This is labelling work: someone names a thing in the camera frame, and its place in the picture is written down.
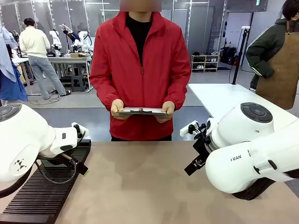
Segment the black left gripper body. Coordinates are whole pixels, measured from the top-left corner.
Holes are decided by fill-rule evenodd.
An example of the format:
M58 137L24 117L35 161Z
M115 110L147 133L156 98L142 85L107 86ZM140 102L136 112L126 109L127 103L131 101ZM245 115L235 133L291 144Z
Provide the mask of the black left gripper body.
M67 155L65 153L61 154L62 156L62 163L69 168L81 168L82 163L78 161L75 157Z

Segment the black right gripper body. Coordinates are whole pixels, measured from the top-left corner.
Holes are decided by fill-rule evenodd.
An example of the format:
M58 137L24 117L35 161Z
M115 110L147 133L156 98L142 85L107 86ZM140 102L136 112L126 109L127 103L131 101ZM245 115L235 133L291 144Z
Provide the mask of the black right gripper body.
M198 152L201 156L202 160L204 160L204 164L208 156L210 155L210 147L209 144L211 143L211 139L209 136L204 135L203 133L197 134L194 139L196 142L193 145L193 148Z

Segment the person's left hand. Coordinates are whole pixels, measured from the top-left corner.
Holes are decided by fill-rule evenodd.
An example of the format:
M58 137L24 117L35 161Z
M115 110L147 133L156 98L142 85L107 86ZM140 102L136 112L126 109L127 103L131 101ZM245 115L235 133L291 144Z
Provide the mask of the person's left hand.
M172 119L174 110L175 110L175 104L172 101L166 101L163 103L163 107L162 107L162 111L165 114L154 115L154 117L159 123L164 123Z

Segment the person's right hand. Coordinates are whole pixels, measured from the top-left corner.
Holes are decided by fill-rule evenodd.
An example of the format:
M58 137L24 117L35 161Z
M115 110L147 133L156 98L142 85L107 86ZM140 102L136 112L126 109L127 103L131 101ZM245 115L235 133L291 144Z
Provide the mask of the person's right hand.
M115 99L111 104L111 115L118 120L126 120L131 114L120 113L124 109L124 103L121 99Z

